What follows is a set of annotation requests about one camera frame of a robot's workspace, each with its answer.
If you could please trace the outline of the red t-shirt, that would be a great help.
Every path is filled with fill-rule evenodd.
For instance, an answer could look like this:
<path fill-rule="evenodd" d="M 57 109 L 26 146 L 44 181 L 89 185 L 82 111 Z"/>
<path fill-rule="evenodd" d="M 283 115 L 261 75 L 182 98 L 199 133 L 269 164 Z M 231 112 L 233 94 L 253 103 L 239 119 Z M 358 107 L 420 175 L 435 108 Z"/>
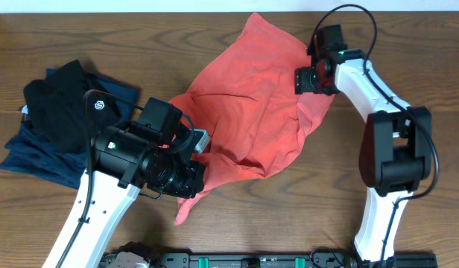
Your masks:
<path fill-rule="evenodd" d="M 267 179 L 301 154 L 334 100 L 296 94 L 294 72 L 310 62 L 301 41 L 253 13 L 236 41 L 171 99 L 210 137 L 206 152 L 195 156 L 206 166 L 204 189 L 192 199 L 178 199 L 174 225 L 184 223 L 212 189 Z"/>

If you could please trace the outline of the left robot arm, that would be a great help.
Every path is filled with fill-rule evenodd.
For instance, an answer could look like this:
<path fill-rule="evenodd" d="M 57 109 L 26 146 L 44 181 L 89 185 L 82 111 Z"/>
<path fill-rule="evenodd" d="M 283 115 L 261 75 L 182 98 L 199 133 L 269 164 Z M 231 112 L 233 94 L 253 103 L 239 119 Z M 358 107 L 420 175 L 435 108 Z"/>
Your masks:
<path fill-rule="evenodd" d="M 135 121 L 90 140 L 86 170 L 69 217 L 45 267 L 96 267 L 121 218 L 143 188 L 191 199 L 204 188 L 205 166 L 192 159 L 209 143 L 174 105 L 149 98 Z"/>

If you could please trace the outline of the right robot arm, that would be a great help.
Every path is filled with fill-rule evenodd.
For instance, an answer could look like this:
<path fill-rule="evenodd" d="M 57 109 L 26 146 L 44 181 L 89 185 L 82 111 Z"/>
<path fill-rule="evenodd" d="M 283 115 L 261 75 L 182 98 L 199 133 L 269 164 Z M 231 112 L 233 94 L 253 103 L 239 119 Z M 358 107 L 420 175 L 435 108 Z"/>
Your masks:
<path fill-rule="evenodd" d="M 307 49 L 311 65 L 294 73 L 298 95 L 342 93 L 365 127 L 358 158 L 367 198 L 354 252 L 344 267 L 422 267 L 432 257 L 396 259 L 396 230 L 409 199 L 431 170 L 431 114 L 399 98 L 359 49 L 344 42 L 340 25 L 317 29 Z"/>

